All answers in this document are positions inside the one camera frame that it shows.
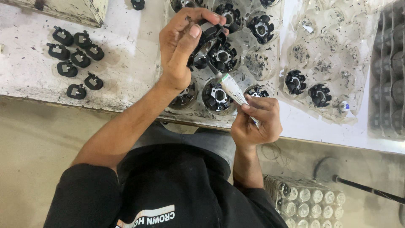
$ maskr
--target black t-shirt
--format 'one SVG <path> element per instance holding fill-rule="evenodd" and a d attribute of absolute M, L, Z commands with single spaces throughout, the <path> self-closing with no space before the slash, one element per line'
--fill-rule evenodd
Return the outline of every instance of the black t-shirt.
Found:
<path fill-rule="evenodd" d="M 56 187 L 45 228 L 283 227 L 263 189 L 241 192 L 228 163 L 179 144 L 130 151 L 115 172 L 79 164 Z"/>

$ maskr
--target concrete floor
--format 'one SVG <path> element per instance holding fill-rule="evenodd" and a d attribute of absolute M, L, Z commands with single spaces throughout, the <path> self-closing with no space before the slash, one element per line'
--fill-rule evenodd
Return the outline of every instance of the concrete floor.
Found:
<path fill-rule="evenodd" d="M 114 115 L 0 97 L 0 227 L 42 227 L 62 172 Z M 300 178 L 334 156 L 345 164 L 342 178 L 404 196 L 405 156 L 286 139 L 259 146 L 258 154 L 264 173 Z M 347 196 L 345 228 L 402 227 L 397 203 L 335 187 Z"/>

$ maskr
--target work table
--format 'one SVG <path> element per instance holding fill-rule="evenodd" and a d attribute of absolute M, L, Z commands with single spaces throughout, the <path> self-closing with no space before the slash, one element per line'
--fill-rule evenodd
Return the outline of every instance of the work table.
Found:
<path fill-rule="evenodd" d="M 122 112 L 158 80 L 156 72 L 160 63 L 156 59 L 158 34 L 162 28 L 158 22 L 163 21 L 164 16 L 156 12 L 163 12 L 163 8 L 162 4 L 147 1 L 144 10 L 136 11 L 125 1 L 110 1 L 103 26 L 92 28 L 0 4 L 0 43 L 4 44 L 4 52 L 0 54 L 0 95 Z M 91 65 L 79 69 L 74 78 L 60 76 L 56 70 L 60 61 L 48 55 L 46 46 L 46 43 L 56 43 L 52 38 L 55 25 L 71 33 L 86 30 L 92 41 L 101 46 L 105 57 L 98 62 L 92 60 Z M 88 72 L 102 78 L 104 87 L 98 91 L 88 90 L 83 100 L 68 98 L 67 87 L 83 83 Z M 368 103 L 369 79 L 357 115 L 358 122 L 353 126 L 329 124 L 281 101 L 281 136 L 405 153 L 404 142 L 376 139 L 368 134 Z M 181 116 L 167 113 L 162 113 L 160 118 L 184 122 Z M 232 123 L 193 121 L 187 124 L 230 130 Z"/>

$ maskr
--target hand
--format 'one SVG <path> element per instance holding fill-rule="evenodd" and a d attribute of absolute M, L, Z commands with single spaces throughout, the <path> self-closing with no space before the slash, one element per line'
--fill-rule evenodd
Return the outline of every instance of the hand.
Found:
<path fill-rule="evenodd" d="M 249 105 L 238 105 L 238 115 L 232 124 L 231 135 L 243 151 L 256 151 L 256 145 L 276 141 L 283 127 L 280 123 L 280 106 L 277 99 L 251 97 L 245 94 Z M 262 122 L 257 128 L 250 116 Z"/>
<path fill-rule="evenodd" d="M 198 45 L 201 28 L 196 23 L 206 19 L 212 24 L 224 25 L 226 18 L 206 8 L 182 8 L 159 34 L 163 74 L 160 82 L 169 89 L 181 92 L 191 81 L 187 61 Z"/>

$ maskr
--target white tube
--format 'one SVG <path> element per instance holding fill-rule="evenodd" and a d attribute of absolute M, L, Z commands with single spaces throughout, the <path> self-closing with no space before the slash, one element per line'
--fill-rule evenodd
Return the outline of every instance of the white tube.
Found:
<path fill-rule="evenodd" d="M 243 96 L 243 92 L 235 80 L 232 78 L 230 74 L 226 74 L 222 79 L 219 80 L 219 83 L 222 86 L 222 89 L 228 94 L 232 99 L 234 99 L 239 105 L 247 104 L 245 97 Z M 260 128 L 261 122 L 256 120 L 253 117 L 252 120 L 256 124 L 257 128 Z"/>

